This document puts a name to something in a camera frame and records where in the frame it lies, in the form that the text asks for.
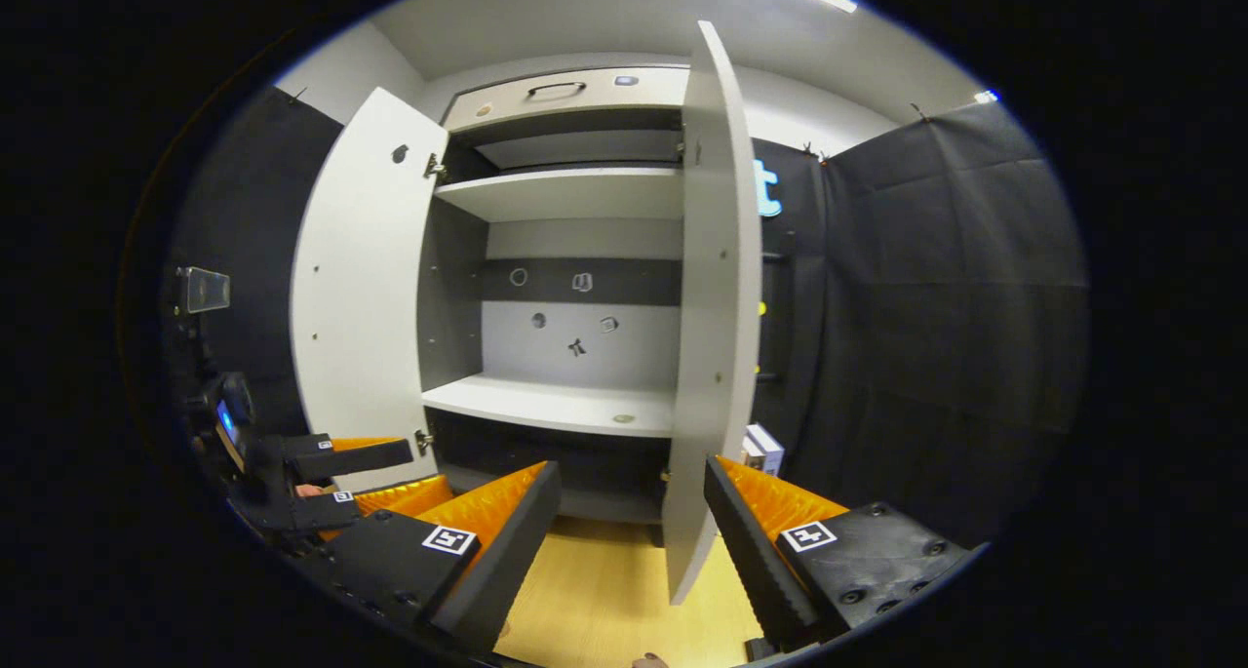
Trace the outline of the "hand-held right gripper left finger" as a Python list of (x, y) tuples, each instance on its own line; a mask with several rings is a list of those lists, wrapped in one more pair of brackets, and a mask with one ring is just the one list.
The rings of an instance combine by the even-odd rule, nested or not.
[(344, 529), (317, 529), (295, 571), (411, 641), (489, 653), (562, 504), (557, 462), (456, 494), (427, 479), (344, 494)]

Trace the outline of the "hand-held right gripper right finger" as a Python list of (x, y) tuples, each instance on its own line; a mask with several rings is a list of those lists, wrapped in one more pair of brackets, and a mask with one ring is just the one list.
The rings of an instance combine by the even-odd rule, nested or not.
[(726, 456), (708, 456), (703, 492), (778, 651), (874, 629), (971, 561), (968, 548), (895, 504), (847, 508)]

